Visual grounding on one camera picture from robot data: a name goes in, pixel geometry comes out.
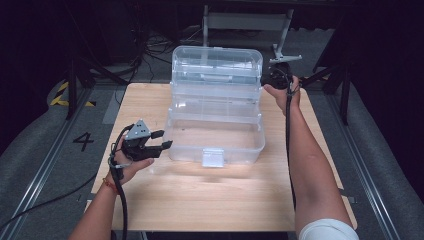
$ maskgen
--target metal frame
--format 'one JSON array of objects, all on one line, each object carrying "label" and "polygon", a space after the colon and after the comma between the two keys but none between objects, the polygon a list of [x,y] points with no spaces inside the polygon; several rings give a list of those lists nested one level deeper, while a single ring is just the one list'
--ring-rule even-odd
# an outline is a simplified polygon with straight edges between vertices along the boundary
[{"label": "metal frame", "polygon": [[302,59],[302,56],[284,56],[282,49],[289,31],[293,9],[286,14],[248,14],[248,13],[217,13],[209,12],[208,5],[203,11],[203,46],[209,46],[209,29],[249,29],[281,31],[278,44],[273,44],[275,58],[270,63],[289,62]]}]

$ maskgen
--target forearm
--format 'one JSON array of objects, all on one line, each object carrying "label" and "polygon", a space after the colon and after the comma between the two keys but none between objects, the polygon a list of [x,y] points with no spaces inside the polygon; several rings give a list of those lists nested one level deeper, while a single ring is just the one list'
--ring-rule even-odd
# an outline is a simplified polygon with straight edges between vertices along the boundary
[{"label": "forearm", "polygon": [[69,239],[110,239],[116,196],[103,183]]},{"label": "forearm", "polygon": [[290,175],[296,195],[296,228],[321,218],[350,224],[327,157],[298,107],[290,111]]}]

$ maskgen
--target plastic box lid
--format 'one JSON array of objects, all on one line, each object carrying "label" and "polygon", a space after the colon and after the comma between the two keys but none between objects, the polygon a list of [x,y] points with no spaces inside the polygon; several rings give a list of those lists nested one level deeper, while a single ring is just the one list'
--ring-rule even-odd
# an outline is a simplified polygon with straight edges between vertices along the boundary
[{"label": "plastic box lid", "polygon": [[172,56],[172,94],[259,101],[262,65],[257,50],[179,46]]}]

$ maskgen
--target wooden table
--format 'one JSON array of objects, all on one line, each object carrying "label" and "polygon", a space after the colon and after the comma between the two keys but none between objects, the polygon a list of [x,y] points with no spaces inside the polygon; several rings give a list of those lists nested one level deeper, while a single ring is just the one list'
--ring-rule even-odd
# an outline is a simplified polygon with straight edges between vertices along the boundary
[{"label": "wooden table", "polygon": [[[164,129],[171,104],[169,84],[130,84],[126,90],[92,192],[99,189],[109,166],[110,145],[122,129],[142,118],[151,131]],[[330,160],[343,188],[309,98],[302,90],[304,116]],[[125,184],[128,230],[137,231],[294,231],[294,208],[285,152],[281,110],[266,92],[261,97],[265,148],[251,165],[203,168],[200,162],[173,161],[168,151]],[[155,139],[146,145],[161,144]],[[345,199],[356,228],[356,219]],[[122,229],[118,198],[113,229]]]}]

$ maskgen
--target dark background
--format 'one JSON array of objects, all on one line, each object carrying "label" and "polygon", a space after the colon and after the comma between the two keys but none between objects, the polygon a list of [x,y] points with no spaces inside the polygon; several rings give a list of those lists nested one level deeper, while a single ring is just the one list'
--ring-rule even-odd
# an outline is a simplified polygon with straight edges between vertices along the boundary
[{"label": "dark background", "polygon": [[[69,59],[69,45],[51,16],[46,16],[43,4],[50,1],[3,2],[0,153],[22,129],[47,111],[46,97],[66,73]],[[128,31],[134,27],[133,17],[143,19],[139,34],[154,29],[175,39],[185,27],[199,24],[202,16],[201,6],[149,7],[134,1],[125,5],[123,1],[78,0],[67,1],[68,9],[64,9],[59,3],[50,6],[60,13],[66,29],[73,34],[78,52],[102,65],[126,62],[133,57],[134,36]],[[356,3],[366,6],[365,10],[300,9],[295,11],[291,27],[337,27],[317,66],[352,66],[353,84],[423,200],[423,8],[413,1]],[[134,15],[128,7],[140,7],[140,15]],[[79,22],[81,28],[75,29],[73,21]]]}]

